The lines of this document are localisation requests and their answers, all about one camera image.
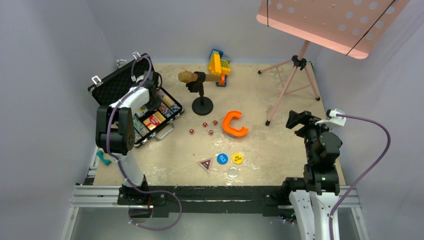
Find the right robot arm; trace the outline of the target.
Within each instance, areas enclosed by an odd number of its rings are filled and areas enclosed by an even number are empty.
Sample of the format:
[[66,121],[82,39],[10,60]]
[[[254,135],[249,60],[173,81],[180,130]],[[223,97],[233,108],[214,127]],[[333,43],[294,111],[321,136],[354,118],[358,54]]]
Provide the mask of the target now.
[[335,162],[340,156],[342,141],[330,130],[345,125],[345,118],[336,110],[328,110],[326,119],[309,111],[291,110],[286,128],[302,127],[294,133],[303,138],[307,163],[303,177],[288,177],[280,196],[294,209],[303,240],[340,239],[338,211],[340,181]]

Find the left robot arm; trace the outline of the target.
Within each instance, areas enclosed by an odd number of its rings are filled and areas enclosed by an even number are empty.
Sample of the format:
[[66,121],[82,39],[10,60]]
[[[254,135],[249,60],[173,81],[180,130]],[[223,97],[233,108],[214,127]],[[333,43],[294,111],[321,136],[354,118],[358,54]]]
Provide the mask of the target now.
[[148,111],[157,109],[162,100],[157,94],[159,77],[155,71],[146,70],[141,76],[131,78],[135,86],[116,102],[97,109],[95,143],[114,158],[122,177],[122,189],[131,189],[130,199],[142,205],[156,191],[149,191],[146,177],[132,153],[136,143],[133,116],[142,106]]

